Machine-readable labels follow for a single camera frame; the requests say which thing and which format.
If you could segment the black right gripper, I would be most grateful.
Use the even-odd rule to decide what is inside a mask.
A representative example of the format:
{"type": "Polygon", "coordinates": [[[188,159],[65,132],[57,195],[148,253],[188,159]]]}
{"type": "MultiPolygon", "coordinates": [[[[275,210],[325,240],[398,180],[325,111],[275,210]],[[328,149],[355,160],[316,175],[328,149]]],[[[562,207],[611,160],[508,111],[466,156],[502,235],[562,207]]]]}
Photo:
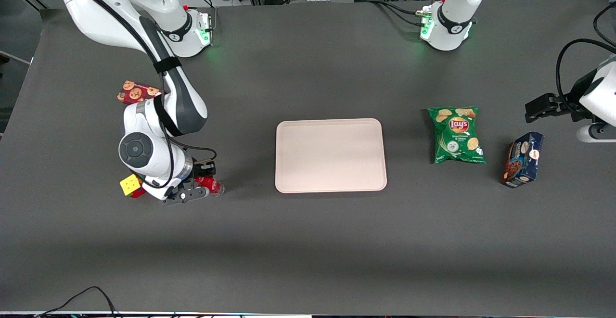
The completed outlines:
{"type": "Polygon", "coordinates": [[[216,175],[216,165],[214,162],[206,162],[200,164],[199,169],[194,168],[194,160],[185,160],[183,163],[183,169],[180,171],[180,191],[202,191],[208,192],[208,188],[202,186],[195,179],[200,173],[201,177],[213,177],[216,175]]]}

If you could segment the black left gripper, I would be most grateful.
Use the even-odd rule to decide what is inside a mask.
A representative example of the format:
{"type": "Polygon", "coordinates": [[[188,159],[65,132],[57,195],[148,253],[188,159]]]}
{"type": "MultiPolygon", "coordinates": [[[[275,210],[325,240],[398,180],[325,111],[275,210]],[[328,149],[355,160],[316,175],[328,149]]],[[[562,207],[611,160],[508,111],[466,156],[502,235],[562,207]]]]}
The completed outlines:
{"type": "Polygon", "coordinates": [[[586,92],[592,90],[595,74],[596,73],[588,73],[580,79],[577,79],[568,93],[568,101],[564,101],[561,97],[553,93],[546,93],[526,103],[526,123],[530,124],[537,119],[563,115],[569,115],[572,122],[593,118],[594,114],[592,114],[587,107],[584,107],[579,100],[586,92]]]}

